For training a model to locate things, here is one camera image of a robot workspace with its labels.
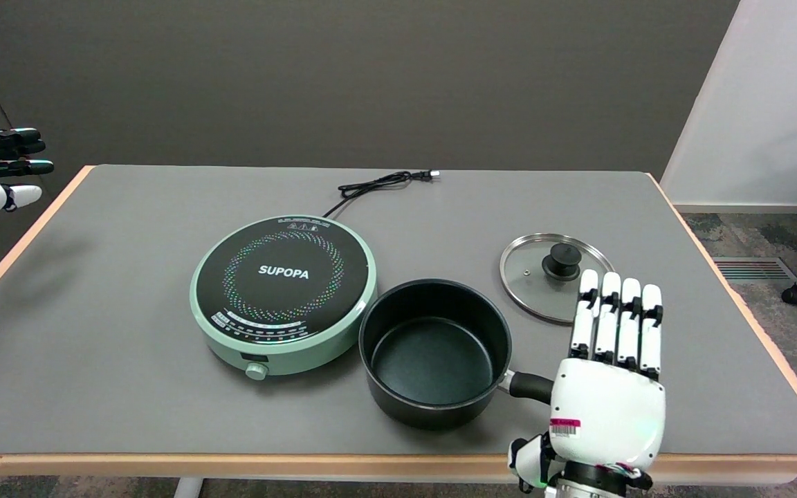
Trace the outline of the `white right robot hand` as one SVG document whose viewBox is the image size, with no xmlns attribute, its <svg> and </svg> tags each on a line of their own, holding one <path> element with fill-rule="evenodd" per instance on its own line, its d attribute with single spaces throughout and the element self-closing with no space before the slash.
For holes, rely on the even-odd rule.
<svg viewBox="0 0 797 498">
<path fill-rule="evenodd" d="M 624 497 L 651 489 L 666 389 L 660 382 L 661 289 L 582 271 L 567 357 L 556 378 L 507 371 L 500 390 L 547 404 L 543 433 L 516 439 L 507 467 L 523 494 Z"/>
</svg>

